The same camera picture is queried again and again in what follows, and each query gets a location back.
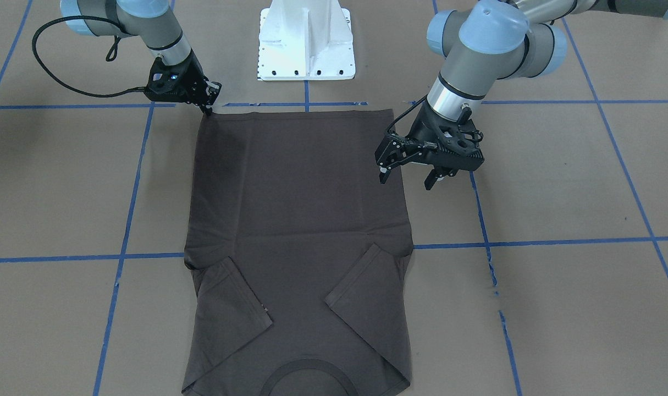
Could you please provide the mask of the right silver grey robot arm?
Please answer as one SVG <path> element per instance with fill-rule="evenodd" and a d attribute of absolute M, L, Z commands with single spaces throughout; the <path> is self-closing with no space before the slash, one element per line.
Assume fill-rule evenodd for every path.
<path fill-rule="evenodd" d="M 168 1 L 61 1 L 65 24 L 81 35 L 140 37 L 153 56 L 142 92 L 150 101 L 187 103 L 205 114 L 222 88 L 210 81 Z"/>

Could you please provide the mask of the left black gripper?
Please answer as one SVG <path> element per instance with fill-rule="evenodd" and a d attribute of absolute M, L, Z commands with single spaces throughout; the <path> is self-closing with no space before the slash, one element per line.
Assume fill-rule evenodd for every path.
<path fill-rule="evenodd" d="M 472 110 L 463 105 L 458 120 L 447 120 L 438 115 L 426 101 L 419 101 L 419 112 L 416 115 L 410 132 L 406 137 L 400 135 L 384 135 L 374 153 L 380 168 L 379 182 L 385 184 L 391 171 L 407 163 L 431 164 L 431 154 L 436 150 L 436 138 L 433 127 L 450 123 L 465 124 L 471 120 Z M 459 169 L 435 166 L 424 179 L 424 188 L 430 191 L 434 185 L 446 177 L 454 177 Z"/>

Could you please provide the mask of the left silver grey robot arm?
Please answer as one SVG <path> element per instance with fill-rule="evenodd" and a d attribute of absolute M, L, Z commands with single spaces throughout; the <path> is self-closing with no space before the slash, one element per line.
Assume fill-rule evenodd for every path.
<path fill-rule="evenodd" d="M 389 125 L 376 149 L 379 180 L 407 163 L 432 166 L 427 190 L 459 171 L 484 163 L 483 133 L 472 121 L 495 81 L 536 78 L 565 60 L 567 39 L 552 22 L 585 11 L 668 19 L 668 1 L 479 1 L 470 10 L 445 10 L 427 28 L 427 43 L 444 64 L 410 132 Z"/>

